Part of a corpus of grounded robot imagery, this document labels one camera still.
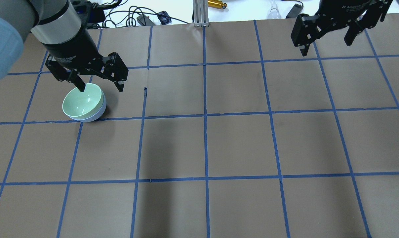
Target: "green bowl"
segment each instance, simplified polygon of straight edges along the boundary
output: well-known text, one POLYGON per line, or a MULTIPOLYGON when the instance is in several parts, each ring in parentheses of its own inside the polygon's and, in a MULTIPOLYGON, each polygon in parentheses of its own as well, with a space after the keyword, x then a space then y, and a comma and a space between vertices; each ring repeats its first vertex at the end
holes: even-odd
POLYGON ((72 89, 63 101, 63 112, 73 119, 86 119, 98 112, 104 101, 100 87, 86 83, 85 91, 72 89))

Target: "robotic arm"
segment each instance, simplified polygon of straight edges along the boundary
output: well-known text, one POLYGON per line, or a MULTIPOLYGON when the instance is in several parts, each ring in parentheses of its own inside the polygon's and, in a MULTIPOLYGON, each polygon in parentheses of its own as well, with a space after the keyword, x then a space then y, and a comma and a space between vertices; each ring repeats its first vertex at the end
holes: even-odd
POLYGON ((393 0, 321 0, 314 16, 299 14, 290 37, 293 45, 299 47, 302 56, 308 53, 309 45, 326 33, 349 26, 344 38, 346 45, 352 45, 355 37, 384 21, 393 0))
POLYGON ((70 0, 1 0, 0 79, 18 60, 23 42, 32 32, 50 53, 45 65, 58 81, 73 83, 83 92, 85 83, 79 75, 97 75, 112 81, 122 92, 126 65, 115 52, 100 55, 85 24, 70 0))

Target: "black cable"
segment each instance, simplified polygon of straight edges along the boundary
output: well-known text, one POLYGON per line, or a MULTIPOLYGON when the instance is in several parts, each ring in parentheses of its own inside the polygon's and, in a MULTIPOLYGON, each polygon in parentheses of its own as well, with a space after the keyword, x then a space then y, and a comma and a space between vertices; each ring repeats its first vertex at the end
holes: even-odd
POLYGON ((299 1, 299 0, 282 0, 284 2, 298 2, 301 3, 302 6, 304 6, 303 2, 299 1))
POLYGON ((103 3, 103 4, 100 4, 100 6, 101 6, 101 5, 112 4, 114 1, 115 1, 115 0, 112 0, 112 1, 111 1, 111 2, 109 2, 109 3, 103 3))
MULTIPOLYGON (((129 1, 129 0, 126 0, 126 1, 125 1, 124 3, 122 3, 122 4, 120 4, 121 1, 119 1, 119 5, 113 7, 113 8, 110 10, 110 12, 105 16, 104 19, 107 19, 107 17, 108 17, 109 15, 112 14, 112 11, 113 11, 114 8, 116 8, 116 7, 118 7, 118 6, 123 6, 123 5, 126 4, 128 1, 129 1)), ((114 24, 114 27, 117 27, 117 24, 111 19, 111 17, 110 17, 110 20, 105 20, 105 21, 102 23, 102 26, 105 27, 105 23, 108 22, 108 21, 111 21, 111 23, 114 24)))
POLYGON ((121 4, 121 2, 122 2, 122 0, 117 0, 115 3, 110 4, 110 5, 98 5, 98 8, 102 9, 102 10, 113 9, 113 8, 118 7, 121 4))
MULTIPOLYGON (((107 18, 107 17, 110 17, 110 20, 104 21, 104 22, 102 23, 102 28, 109 28, 109 27, 106 26, 106 23, 109 22, 109 21, 114 25, 115 28, 136 26, 136 20, 135 20, 135 17, 134 17, 134 14, 135 14, 135 13, 137 13, 138 15, 147 14, 147 15, 156 15, 156 16, 160 16, 160 17, 168 17, 167 15, 158 14, 157 12, 155 12, 154 10, 149 9, 149 8, 131 6, 131 7, 129 8, 129 11, 121 10, 121 11, 114 11, 114 12, 108 13, 108 14, 106 15, 106 18, 107 18), (150 10, 151 12, 153 12, 153 13, 142 12, 141 9, 147 9, 147 10, 150 10), (118 13, 118 12, 127 12, 127 16, 125 16, 119 23, 115 23, 113 20, 111 20, 111 15, 114 14, 114 13, 118 13), (121 22, 123 22, 127 17, 129 17, 129 18, 126 20, 126 25, 125 25, 125 26, 117 27, 117 25, 120 24, 121 22)), ((174 20, 177 20, 177 21, 180 21, 180 22, 189 24, 188 22, 183 21, 183 20, 180 20, 180 19, 177 19, 177 18, 172 18, 172 17, 168 17, 168 18, 171 18, 171 19, 174 19, 174 20)))

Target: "bowl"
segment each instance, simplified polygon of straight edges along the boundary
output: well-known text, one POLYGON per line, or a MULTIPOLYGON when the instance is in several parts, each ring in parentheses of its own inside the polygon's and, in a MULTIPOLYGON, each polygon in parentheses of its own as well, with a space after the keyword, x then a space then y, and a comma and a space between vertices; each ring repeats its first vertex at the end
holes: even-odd
POLYGON ((84 92, 80 92, 77 88, 72 89, 62 104, 64 114, 80 122, 98 119, 104 113, 106 106, 104 92, 93 83, 86 83, 84 92))

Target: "metal post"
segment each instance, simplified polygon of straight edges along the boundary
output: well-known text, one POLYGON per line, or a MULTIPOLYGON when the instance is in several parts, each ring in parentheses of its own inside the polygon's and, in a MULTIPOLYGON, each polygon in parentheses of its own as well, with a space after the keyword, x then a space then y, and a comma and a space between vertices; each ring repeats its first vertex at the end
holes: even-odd
POLYGON ((193 25, 200 27, 210 25, 207 0, 193 0, 193 25))

